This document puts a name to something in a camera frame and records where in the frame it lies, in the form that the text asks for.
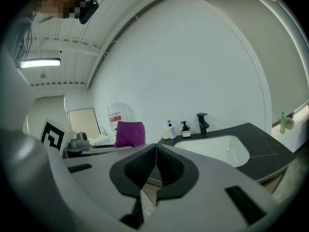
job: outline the red label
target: red label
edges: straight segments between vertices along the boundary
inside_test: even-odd
[[[121,116],[120,115],[110,118],[110,122],[115,122],[115,121],[118,121],[118,120],[121,120]]]

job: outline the faucet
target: faucet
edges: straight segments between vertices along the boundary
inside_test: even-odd
[[[207,137],[207,128],[209,127],[209,124],[205,121],[204,116],[207,115],[206,113],[199,113],[197,114],[198,122],[199,122],[199,128],[201,129],[201,136]]]
[[[107,132],[105,131],[104,127],[103,126],[100,126],[100,129],[103,128],[102,130],[102,135],[104,134],[105,136],[107,136]]]

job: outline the soap dispenser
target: soap dispenser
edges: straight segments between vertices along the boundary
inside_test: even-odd
[[[169,127],[168,127],[168,132],[169,132],[169,138],[174,139],[176,137],[176,131],[175,128],[173,127],[172,123],[170,120],[168,120]]]
[[[183,137],[191,137],[190,128],[186,125],[186,121],[182,121],[180,123],[183,123]]]

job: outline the black countertop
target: black countertop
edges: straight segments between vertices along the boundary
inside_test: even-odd
[[[210,131],[207,138],[232,135],[238,137],[247,148],[250,158],[244,165],[237,167],[238,170],[249,176],[251,179],[263,182],[277,172],[283,171],[294,159],[293,153],[268,135],[263,130],[251,123],[242,124],[223,130]],[[161,139],[158,144],[174,146],[181,141],[205,139],[201,134],[192,134],[190,138],[177,136],[174,139]],[[161,175],[157,168],[154,169],[150,178],[161,182]]]

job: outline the purple cloth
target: purple cloth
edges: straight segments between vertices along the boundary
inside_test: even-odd
[[[136,147],[145,144],[145,127],[142,122],[118,122],[114,147]]]

